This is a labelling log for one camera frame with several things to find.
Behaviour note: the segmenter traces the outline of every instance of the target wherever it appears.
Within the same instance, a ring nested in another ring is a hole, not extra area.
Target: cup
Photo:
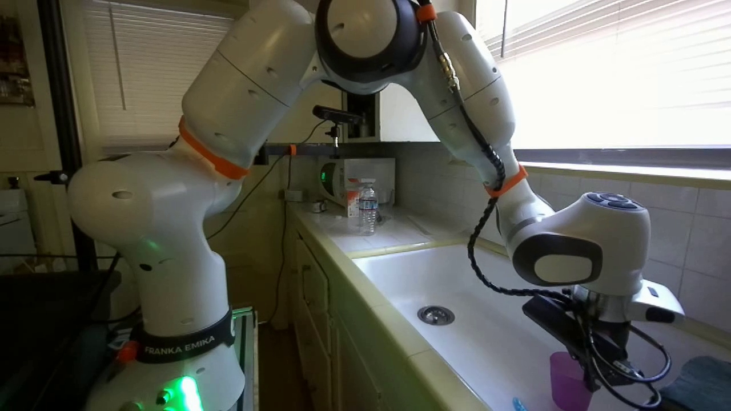
[[[551,354],[551,394],[562,411],[587,411],[592,391],[584,385],[584,369],[568,352]]]

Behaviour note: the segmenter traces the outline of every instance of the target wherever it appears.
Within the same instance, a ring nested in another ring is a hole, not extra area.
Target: backsplash
[[[472,230],[487,194],[472,168],[454,161],[442,146],[393,146],[399,206]],[[532,190],[555,210],[582,192],[616,192],[651,211],[651,246],[643,275],[665,282],[688,316],[731,332],[731,190],[688,186],[631,175],[529,171]],[[481,232],[498,239],[489,223]]]

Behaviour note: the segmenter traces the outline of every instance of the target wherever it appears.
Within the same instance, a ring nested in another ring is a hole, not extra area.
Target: window
[[[479,0],[478,26],[513,98],[516,147],[731,147],[731,2],[502,5]]]
[[[240,13],[199,0],[81,0],[103,146],[168,143],[184,89]]]

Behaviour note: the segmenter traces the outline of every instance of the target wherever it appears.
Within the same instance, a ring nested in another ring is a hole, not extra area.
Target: windowsill
[[[568,161],[522,161],[532,171],[547,173],[596,173],[596,175],[623,175],[639,181],[665,181],[701,186],[731,186],[731,168],[681,168],[681,167],[628,167],[628,165],[568,165]]]

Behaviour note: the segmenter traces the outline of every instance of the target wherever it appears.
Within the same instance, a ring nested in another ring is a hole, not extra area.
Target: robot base
[[[103,373],[87,411],[189,408],[226,411],[245,393],[245,372],[232,347],[219,345],[174,362],[132,360]]]

